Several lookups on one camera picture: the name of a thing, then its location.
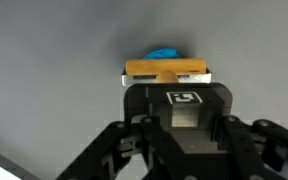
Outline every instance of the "gray ceiling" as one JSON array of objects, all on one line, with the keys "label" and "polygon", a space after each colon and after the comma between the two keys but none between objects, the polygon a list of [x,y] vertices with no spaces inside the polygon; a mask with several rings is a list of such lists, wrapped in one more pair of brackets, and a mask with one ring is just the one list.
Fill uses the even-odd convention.
[{"label": "gray ceiling", "polygon": [[54,179],[122,118],[125,60],[164,46],[205,58],[233,114],[288,127],[288,1],[0,0],[0,153]]}]

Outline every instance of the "screw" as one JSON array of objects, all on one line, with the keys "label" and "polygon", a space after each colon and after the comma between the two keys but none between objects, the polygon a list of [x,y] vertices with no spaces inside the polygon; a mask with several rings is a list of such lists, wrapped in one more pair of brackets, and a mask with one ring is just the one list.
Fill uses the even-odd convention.
[{"label": "screw", "polygon": [[184,180],[198,180],[195,176],[188,175],[184,178]]},{"label": "screw", "polygon": [[125,127],[125,126],[124,126],[123,123],[119,123],[119,124],[117,125],[117,127],[118,127],[118,128],[123,128],[123,127]]},{"label": "screw", "polygon": [[269,124],[266,122],[266,121],[260,121],[260,125],[262,125],[262,126],[268,126]]},{"label": "screw", "polygon": [[152,122],[152,119],[151,119],[151,118],[146,118],[146,119],[145,119],[145,122],[146,122],[146,123],[151,123],[151,122]]},{"label": "screw", "polygon": [[250,180],[265,180],[265,179],[259,175],[253,174],[250,176]]},{"label": "screw", "polygon": [[233,116],[229,116],[227,119],[228,119],[229,121],[231,121],[231,122],[234,122],[234,121],[235,121],[235,117],[233,117]]}]

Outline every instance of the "blue object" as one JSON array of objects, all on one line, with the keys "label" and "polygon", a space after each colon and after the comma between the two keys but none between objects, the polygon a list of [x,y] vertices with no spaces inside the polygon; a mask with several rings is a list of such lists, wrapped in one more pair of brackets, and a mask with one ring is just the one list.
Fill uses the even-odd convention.
[{"label": "blue object", "polygon": [[143,59],[153,60],[153,59],[178,59],[178,58],[181,57],[176,53],[176,49],[164,48],[149,53]]}]

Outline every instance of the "gray wall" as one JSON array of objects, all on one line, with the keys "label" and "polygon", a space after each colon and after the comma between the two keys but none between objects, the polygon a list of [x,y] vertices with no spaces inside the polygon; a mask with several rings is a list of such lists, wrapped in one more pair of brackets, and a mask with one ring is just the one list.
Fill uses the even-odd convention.
[{"label": "gray wall", "polygon": [[122,117],[125,60],[163,46],[205,58],[233,114],[288,127],[288,1],[0,0],[0,152],[54,179]]}]

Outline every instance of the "blue cloth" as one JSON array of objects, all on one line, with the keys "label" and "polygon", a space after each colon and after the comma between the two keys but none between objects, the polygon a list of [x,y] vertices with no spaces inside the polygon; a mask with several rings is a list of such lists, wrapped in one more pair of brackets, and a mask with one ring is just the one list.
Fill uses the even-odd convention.
[{"label": "blue cloth", "polygon": [[178,59],[178,58],[181,57],[176,53],[176,49],[164,48],[149,53],[143,59],[152,60],[152,59]]}]

